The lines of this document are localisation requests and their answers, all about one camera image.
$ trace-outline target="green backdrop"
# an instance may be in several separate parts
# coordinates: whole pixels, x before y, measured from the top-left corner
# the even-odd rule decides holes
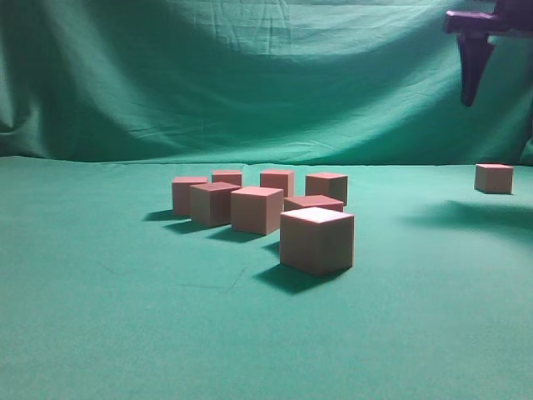
[[[0,0],[0,154],[533,164],[531,41],[473,108],[435,0]]]

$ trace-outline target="floating cube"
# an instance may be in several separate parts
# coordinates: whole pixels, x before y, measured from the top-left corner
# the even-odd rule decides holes
[[[353,266],[355,216],[321,207],[281,214],[280,262],[321,276]]]
[[[294,172],[283,169],[267,169],[261,172],[262,188],[283,189],[283,196],[294,196]]]
[[[474,188],[489,194],[511,194],[513,167],[502,164],[477,164]]]
[[[306,196],[321,194],[348,204],[348,176],[341,173],[319,172],[306,175]]]
[[[242,172],[238,170],[213,171],[211,180],[212,182],[225,182],[242,186]]]
[[[191,186],[191,220],[207,227],[232,221],[232,192],[240,186],[225,182]]]
[[[175,177],[172,180],[172,211],[179,217],[191,214],[191,186],[207,183],[207,177]]]
[[[232,228],[268,235],[279,229],[283,190],[272,187],[243,187],[232,192]]]
[[[294,197],[285,197],[284,200],[284,211],[297,210],[299,208],[311,208],[311,207],[320,207],[326,208],[333,211],[344,211],[344,204],[341,200],[336,200],[328,196],[322,196],[317,194],[314,196],[294,196]]]

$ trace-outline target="pink cube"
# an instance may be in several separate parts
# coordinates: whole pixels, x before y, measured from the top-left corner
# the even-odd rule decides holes
[[[306,175],[306,195],[321,194],[348,204],[348,176],[341,173],[319,172]]]
[[[218,170],[212,172],[212,182],[232,183],[242,186],[242,172],[238,170]]]
[[[474,188],[489,194],[511,194],[513,167],[502,164],[477,164]]]
[[[281,214],[280,262],[321,276],[353,266],[355,216],[321,207]]]
[[[268,235],[279,229],[283,190],[272,187],[243,187],[232,192],[232,228]]]
[[[297,210],[299,208],[320,207],[328,210],[343,212],[344,204],[341,200],[336,200],[328,196],[317,194],[314,196],[294,196],[285,197],[284,211]]]
[[[191,186],[207,183],[207,177],[175,177],[172,180],[172,211],[175,216],[191,214]]]
[[[283,169],[266,169],[261,172],[260,186],[262,188],[283,189],[283,196],[294,196],[294,172]]]
[[[208,227],[230,223],[232,192],[239,187],[225,182],[191,186],[191,220]]]

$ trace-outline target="green cloth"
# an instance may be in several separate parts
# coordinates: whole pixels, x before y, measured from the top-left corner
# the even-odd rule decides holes
[[[531,41],[473,108],[435,0],[0,0],[0,154],[165,163],[533,164]]]
[[[281,166],[349,175],[333,279],[171,217],[177,175],[272,167],[0,158],[0,398],[531,398],[533,168]]]

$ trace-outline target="block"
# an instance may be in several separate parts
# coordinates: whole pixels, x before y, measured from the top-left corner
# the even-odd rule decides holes
[[[259,186],[283,189],[285,198],[294,196],[294,172],[284,169],[266,169],[261,172]]]
[[[207,183],[207,177],[175,177],[172,179],[172,212],[178,217],[191,214],[191,186]]]
[[[321,207],[280,216],[280,263],[323,276],[354,264],[355,216]]]
[[[240,188],[226,182],[191,186],[191,220],[207,227],[227,225],[232,221],[232,192]]]
[[[268,235],[280,227],[283,189],[243,187],[232,192],[232,228]]]
[[[212,172],[211,182],[232,183],[242,186],[242,172],[239,170],[217,170]]]
[[[512,194],[513,167],[502,164],[476,164],[474,188],[489,194]]]
[[[306,196],[321,194],[348,204],[348,176],[341,173],[319,172],[306,175]]]
[[[321,194],[314,196],[285,197],[283,204],[284,211],[311,207],[326,208],[328,210],[338,211],[341,213],[344,211],[344,203],[341,200],[337,200],[328,196],[322,196]]]

